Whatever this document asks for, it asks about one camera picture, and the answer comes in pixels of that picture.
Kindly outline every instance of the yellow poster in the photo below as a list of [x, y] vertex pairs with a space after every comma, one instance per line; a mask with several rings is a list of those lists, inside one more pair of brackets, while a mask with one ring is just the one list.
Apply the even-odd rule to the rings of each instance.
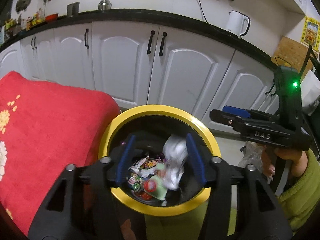
[[301, 42], [311, 45], [315, 51], [319, 51], [320, 22], [310, 17], [305, 17], [305, 19]]

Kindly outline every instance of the white container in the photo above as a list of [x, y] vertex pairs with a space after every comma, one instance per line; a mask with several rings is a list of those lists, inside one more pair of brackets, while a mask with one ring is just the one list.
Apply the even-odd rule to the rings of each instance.
[[231, 11], [229, 14], [230, 17], [225, 30], [234, 33], [239, 38], [245, 36], [250, 28], [250, 18], [247, 15], [237, 11]]

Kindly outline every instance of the clear plastic bag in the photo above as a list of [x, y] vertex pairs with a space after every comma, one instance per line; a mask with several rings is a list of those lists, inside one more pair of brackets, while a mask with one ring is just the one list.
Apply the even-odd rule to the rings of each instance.
[[239, 167], [246, 167], [248, 164], [253, 164], [261, 173], [263, 172], [261, 154], [264, 147], [259, 146], [255, 142], [246, 142], [244, 144], [244, 157], [239, 162]]

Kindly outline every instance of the hand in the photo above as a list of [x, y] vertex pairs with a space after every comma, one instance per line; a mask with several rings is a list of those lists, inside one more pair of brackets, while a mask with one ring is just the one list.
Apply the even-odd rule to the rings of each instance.
[[[308, 157], [304, 151], [294, 149], [275, 149], [275, 154], [284, 160], [292, 160], [291, 175], [300, 177], [305, 172], [308, 165]], [[266, 153], [266, 148], [261, 155], [263, 174], [272, 179], [275, 174], [275, 167]]]

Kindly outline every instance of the power cord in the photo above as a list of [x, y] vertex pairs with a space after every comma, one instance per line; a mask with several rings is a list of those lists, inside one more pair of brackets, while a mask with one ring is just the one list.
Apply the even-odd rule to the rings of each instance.
[[202, 11], [203, 17], [204, 17], [205, 21], [207, 22], [207, 24], [209, 24], [209, 23], [208, 23], [208, 21], [207, 21], [207, 18], [206, 18], [206, 17], [205, 17], [205, 15], [204, 15], [204, 12], [203, 12], [203, 9], [202, 9], [201, 2], [200, 2], [200, 0], [198, 0], [198, 1], [199, 1], [199, 5], [200, 5], [200, 8], [201, 8], [201, 11]]
[[292, 65], [291, 65], [288, 61], [284, 60], [283, 58], [275, 57], [275, 60], [276, 60], [276, 62], [277, 62], [277, 64], [278, 64], [278, 66], [279, 66], [279, 63], [278, 63], [278, 61], [277, 61], [277, 58], [283, 60], [284, 62], [288, 63], [288, 64], [290, 65], [290, 67], [292, 67]]

